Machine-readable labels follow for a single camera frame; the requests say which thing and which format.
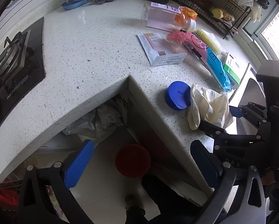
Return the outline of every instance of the red round bucket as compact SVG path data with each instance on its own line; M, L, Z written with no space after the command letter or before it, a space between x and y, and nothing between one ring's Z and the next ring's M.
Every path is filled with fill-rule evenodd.
M142 177L151 166L149 152L137 144L122 147L116 155L117 170L127 178Z

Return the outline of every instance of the blue round lid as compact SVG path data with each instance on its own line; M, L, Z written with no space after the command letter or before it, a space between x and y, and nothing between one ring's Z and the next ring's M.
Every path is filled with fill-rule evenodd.
M175 81L167 89L167 96L170 102L179 110L191 105L190 87L182 81Z

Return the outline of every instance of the orange package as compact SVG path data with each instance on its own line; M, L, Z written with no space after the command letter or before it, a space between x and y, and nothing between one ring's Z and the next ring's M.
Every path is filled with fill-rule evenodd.
M179 9L181 10L181 14L177 14L175 16L175 21L178 24L183 24L184 19L191 18L191 19L195 20L197 18L197 13L194 10L192 10L188 7L179 7Z

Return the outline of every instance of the white bottle cap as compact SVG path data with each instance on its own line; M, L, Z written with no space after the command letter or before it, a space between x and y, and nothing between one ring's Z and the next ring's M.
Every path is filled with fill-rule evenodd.
M196 26L197 26L197 22L190 18L190 25L189 25L189 29L187 29L187 32L190 32L190 33L194 32Z

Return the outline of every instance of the blue dish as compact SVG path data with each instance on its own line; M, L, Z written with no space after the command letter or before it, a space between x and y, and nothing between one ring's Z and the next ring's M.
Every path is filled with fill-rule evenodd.
M88 0L81 0L81 1L69 2L69 3L64 2L62 4L62 7L66 10L70 10L70 9L82 6L82 5L86 4L87 2L88 2Z
M191 105L190 87L182 81L173 82L165 93L165 101L174 110L183 110Z

